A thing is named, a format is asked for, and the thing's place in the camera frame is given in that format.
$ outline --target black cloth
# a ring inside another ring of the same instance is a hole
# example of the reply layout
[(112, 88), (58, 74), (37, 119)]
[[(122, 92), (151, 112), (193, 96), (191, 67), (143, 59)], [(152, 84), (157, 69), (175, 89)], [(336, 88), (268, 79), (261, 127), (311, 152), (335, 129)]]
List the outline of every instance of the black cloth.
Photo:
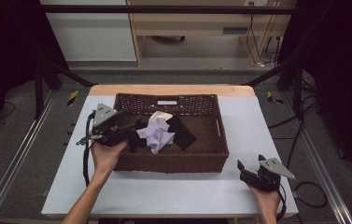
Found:
[(166, 123), (170, 125), (168, 132), (175, 133), (173, 142), (182, 150), (185, 150), (196, 140), (196, 137), (185, 127), (178, 116), (173, 116)]
[[(140, 129), (147, 128), (147, 126), (148, 126), (147, 123), (139, 122), (135, 125), (135, 129), (140, 130)], [(146, 147), (146, 146), (147, 146), (147, 139), (146, 138), (140, 138), (140, 136), (138, 136), (137, 132), (131, 133), (130, 139), (129, 139), (130, 152), (135, 152), (135, 150), (138, 147)]]

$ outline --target human arm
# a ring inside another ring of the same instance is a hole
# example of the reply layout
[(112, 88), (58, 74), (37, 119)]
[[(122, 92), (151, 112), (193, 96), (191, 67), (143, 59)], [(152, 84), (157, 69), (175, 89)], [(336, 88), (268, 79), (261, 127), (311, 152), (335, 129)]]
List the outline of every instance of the human arm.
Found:
[(114, 170), (120, 153), (126, 145), (126, 142), (121, 142), (115, 147), (106, 147), (99, 143), (92, 144), (94, 174), (91, 183), (86, 187), (62, 223), (86, 223), (103, 185)]
[(280, 195), (277, 191), (264, 192), (249, 185), (248, 187), (254, 193), (261, 222), (263, 224), (276, 223), (276, 212), (278, 205), (280, 205)]

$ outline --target dark curtain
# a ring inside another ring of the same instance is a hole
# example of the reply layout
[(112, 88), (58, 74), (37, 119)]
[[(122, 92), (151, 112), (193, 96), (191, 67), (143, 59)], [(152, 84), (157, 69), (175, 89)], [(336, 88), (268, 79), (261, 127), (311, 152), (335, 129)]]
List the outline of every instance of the dark curtain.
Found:
[(0, 0), (0, 111), (9, 89), (34, 79), (39, 60), (50, 59), (68, 69), (46, 14), (21, 10), (27, 4), (40, 2)]
[[(310, 1), (300, 4), (312, 6)], [(285, 60), (303, 37), (308, 19), (293, 16), (280, 52)], [(340, 148), (352, 159), (352, 2), (335, 0), (303, 58), (317, 84), (318, 101)]]

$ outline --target floor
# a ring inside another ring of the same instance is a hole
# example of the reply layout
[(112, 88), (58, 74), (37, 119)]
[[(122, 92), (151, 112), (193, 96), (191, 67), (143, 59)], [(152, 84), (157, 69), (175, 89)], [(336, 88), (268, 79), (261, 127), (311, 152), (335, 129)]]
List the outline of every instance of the floor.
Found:
[[(270, 63), (263, 68), (250, 66), (238, 38), (187, 36), (184, 42), (179, 42), (177, 38), (154, 36), (147, 42), (141, 67), (121, 66), (105, 70), (77, 68), (75, 72), (97, 83), (237, 85), (270, 69), (272, 61), (265, 59)], [(305, 78), (314, 83), (307, 74)], [(292, 91), (277, 91), (276, 79), (273, 77), (254, 88), (268, 126), (293, 116), (288, 104), (292, 102)], [(28, 148), (28, 153), (22, 155), (21, 166), (16, 170), (17, 175), (10, 180), (12, 184), (9, 185), (7, 194), (0, 200), (0, 223), (58, 223), (58, 220), (43, 217), (40, 211), (74, 129), (73, 124), (89, 91), (66, 77), (62, 77), (62, 80), (63, 87), (60, 91), (46, 90), (46, 96), (54, 95), (53, 105), (39, 128), (37, 138)], [(33, 89), (34, 83), (28, 82), (7, 94), (7, 103), (0, 114), (0, 182), (34, 122)], [(66, 106), (70, 93), (75, 90), (79, 90), (76, 101), (73, 106)], [(268, 91), (276, 101), (268, 100)], [(309, 92), (305, 92), (303, 97), (309, 95)], [(314, 103), (314, 97), (307, 98), (305, 108)], [(304, 124), (290, 163), (290, 170), (297, 176), (297, 180), (290, 181), (290, 185), (296, 188), (303, 181), (316, 184), (322, 182), (308, 149), (309, 143), (313, 143), (341, 201), (332, 201), (317, 209), (297, 199), (301, 219), (305, 223), (352, 223), (352, 161), (339, 157), (336, 142), (319, 114), (319, 107), (313, 106), (312, 110), (306, 111)], [(300, 122), (294, 119), (270, 129), (283, 162), (289, 158), (299, 125)], [(317, 205), (324, 202), (323, 194), (313, 185), (304, 185), (298, 191), (301, 199), (308, 203)], [(351, 218), (342, 221), (337, 217), (336, 208), (339, 204), (334, 203), (343, 203)], [(255, 222), (255, 219), (239, 219), (239, 223)], [(295, 222), (299, 222), (296, 217), (282, 220), (282, 223)]]

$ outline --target white cabinet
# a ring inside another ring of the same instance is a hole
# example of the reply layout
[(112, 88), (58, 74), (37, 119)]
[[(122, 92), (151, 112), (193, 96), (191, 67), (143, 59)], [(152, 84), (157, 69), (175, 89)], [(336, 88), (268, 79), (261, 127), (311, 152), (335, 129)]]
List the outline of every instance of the white cabinet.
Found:
[[(126, 5), (124, 0), (41, 0), (42, 5)], [(68, 62), (135, 62), (129, 16), (48, 13)]]

